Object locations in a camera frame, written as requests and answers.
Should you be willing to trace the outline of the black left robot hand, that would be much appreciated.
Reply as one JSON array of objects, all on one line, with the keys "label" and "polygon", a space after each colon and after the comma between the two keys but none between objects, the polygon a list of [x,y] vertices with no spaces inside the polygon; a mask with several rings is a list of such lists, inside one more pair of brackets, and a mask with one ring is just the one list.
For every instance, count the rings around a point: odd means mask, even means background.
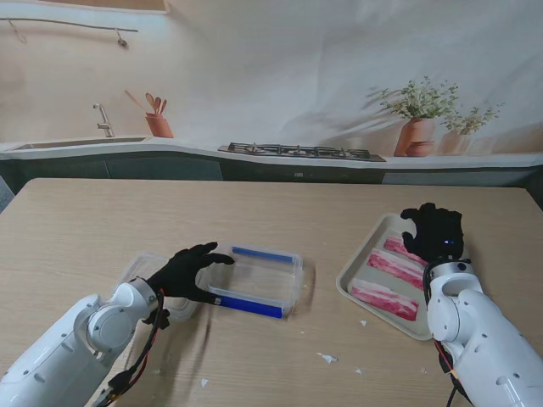
[{"label": "black left robot hand", "polygon": [[196,283],[197,274],[213,264],[233,265],[234,259],[226,254],[215,253],[218,243],[199,244],[177,252],[149,279],[147,284],[156,293],[168,298],[186,298],[204,303],[218,304],[218,297],[200,288]]}]

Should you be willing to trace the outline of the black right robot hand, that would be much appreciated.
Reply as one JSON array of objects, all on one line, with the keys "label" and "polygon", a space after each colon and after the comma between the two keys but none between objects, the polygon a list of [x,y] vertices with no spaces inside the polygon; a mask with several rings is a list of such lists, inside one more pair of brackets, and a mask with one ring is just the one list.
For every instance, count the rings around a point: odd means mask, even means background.
[{"label": "black right robot hand", "polygon": [[416,234],[403,232],[406,250],[427,263],[441,259],[460,259],[464,250],[462,214],[434,203],[424,203],[418,209],[404,209],[400,217],[411,220]]}]

